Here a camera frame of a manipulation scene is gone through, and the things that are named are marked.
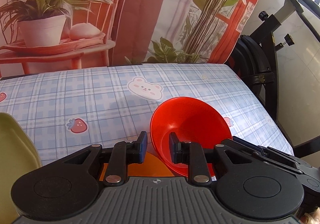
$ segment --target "gray rubber base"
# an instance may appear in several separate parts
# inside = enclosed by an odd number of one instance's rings
[[[45,221],[18,218],[14,224]],[[50,224],[253,224],[225,210],[207,188],[194,187],[184,177],[130,177],[119,187],[105,188],[86,211]],[[294,217],[265,222],[298,224]]]

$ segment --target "printed backdrop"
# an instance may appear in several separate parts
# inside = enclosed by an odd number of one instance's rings
[[[0,0],[0,5],[12,1]],[[62,48],[60,42],[55,48],[43,47],[35,55],[34,49],[25,47],[17,22],[34,19],[29,13],[34,9],[38,12],[39,6],[44,7],[44,13],[36,13],[36,18],[49,17],[46,14],[52,9],[50,0],[14,1],[20,1],[15,2],[19,7],[22,2],[29,6],[20,9],[9,5],[6,13],[0,8],[0,46],[6,45],[0,50],[2,76],[141,62],[224,63],[257,3],[257,0],[80,0],[79,5],[79,0],[63,0],[61,7],[66,9],[63,4],[67,2],[69,12],[61,39],[69,45]],[[82,46],[70,34],[70,29],[79,23],[90,23],[96,29],[95,35],[80,34],[85,38]],[[92,42],[96,36],[101,37]],[[85,51],[72,56],[83,43]]]

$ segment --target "red bowl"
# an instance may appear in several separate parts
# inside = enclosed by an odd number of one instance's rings
[[[151,118],[151,141],[167,167],[184,176],[188,176],[188,166],[171,161],[170,132],[175,132],[180,141],[198,142],[203,148],[213,148],[224,139],[232,139],[227,123],[209,104],[191,97],[176,97],[163,102]],[[208,167],[214,176],[211,164]]]

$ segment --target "bear face print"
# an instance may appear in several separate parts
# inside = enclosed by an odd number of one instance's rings
[[[264,118],[269,126],[271,126],[271,127],[276,126],[275,122],[272,120],[272,118],[269,116],[269,114],[263,113],[263,115],[264,115]]]
[[[130,92],[141,98],[159,101],[162,99],[163,87],[156,83],[149,83],[142,77],[135,77],[128,83]]]
[[[228,127],[233,127],[233,120],[232,119],[230,119],[228,117],[224,117],[223,119],[227,123]]]

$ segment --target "green plate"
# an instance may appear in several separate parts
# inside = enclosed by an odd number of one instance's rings
[[[0,112],[0,148],[0,222],[10,224],[19,216],[11,200],[11,187],[20,176],[41,167],[41,161],[20,125],[3,112]]]

